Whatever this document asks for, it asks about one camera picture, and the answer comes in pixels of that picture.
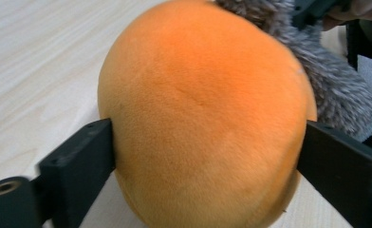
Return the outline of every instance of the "screw hole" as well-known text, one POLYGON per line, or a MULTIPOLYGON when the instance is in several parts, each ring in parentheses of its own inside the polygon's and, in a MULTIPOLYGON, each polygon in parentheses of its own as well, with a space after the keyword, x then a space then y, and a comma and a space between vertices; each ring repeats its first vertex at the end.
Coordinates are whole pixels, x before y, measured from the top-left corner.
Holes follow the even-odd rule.
POLYGON ((58 164, 58 162, 59 162, 59 159, 54 159, 54 160, 50 161, 51 164, 58 164))
POLYGON ((0 184, 0 196, 6 195, 17 189, 21 182, 18 180, 8 181, 0 184))

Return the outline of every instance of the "gray fuzzy fabric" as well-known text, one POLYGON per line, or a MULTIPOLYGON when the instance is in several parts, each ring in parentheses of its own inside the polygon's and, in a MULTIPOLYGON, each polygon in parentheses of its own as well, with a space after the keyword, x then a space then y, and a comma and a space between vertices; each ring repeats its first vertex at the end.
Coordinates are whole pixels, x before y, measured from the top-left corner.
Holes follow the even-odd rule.
POLYGON ((362 142, 372 135, 372 92, 343 59, 321 46, 322 25, 299 30, 289 13, 294 0, 216 0, 275 37, 295 54, 313 87, 318 121, 362 142))

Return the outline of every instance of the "gray fur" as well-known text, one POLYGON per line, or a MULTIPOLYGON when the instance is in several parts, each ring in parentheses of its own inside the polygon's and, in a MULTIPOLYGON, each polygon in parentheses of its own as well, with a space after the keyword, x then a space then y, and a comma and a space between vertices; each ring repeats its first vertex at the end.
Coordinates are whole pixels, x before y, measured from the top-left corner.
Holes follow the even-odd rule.
POLYGON ((291 49, 304 66, 313 87, 320 123, 361 142, 372 135, 372 92, 356 70, 321 46, 321 22, 303 30, 293 27, 289 16, 293 0, 216 2, 291 49))

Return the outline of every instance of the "wooden table surface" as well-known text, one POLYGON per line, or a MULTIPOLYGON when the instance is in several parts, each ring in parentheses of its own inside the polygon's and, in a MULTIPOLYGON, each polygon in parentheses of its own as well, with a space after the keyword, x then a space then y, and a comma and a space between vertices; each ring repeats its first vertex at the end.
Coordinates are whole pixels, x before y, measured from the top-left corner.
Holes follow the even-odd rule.
MULTIPOLYGON (((0 0, 0 180, 35 165, 98 120, 97 83, 116 37, 162 0, 0 0)), ((82 227, 145 227, 113 177, 82 227)), ((350 227, 306 180, 272 227, 350 227)))

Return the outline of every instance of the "black holder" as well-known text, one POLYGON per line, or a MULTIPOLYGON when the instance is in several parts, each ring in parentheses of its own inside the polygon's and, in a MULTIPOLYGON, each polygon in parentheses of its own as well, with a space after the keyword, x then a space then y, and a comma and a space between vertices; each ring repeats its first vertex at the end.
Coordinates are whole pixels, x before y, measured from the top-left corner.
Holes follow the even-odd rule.
POLYGON ((0 180, 0 228, 79 227, 115 169, 110 120, 90 123, 39 163, 41 175, 0 180))
MULTIPOLYGON (((0 228, 79 227, 115 168, 112 138, 109 119, 90 123, 39 163, 35 180, 0 180, 0 228)), ((372 228, 372 140, 307 122, 298 170, 351 225, 372 228)))
POLYGON ((351 0, 295 0, 292 25, 299 30, 314 26, 332 7, 340 6, 342 11, 346 11, 350 5, 351 0))

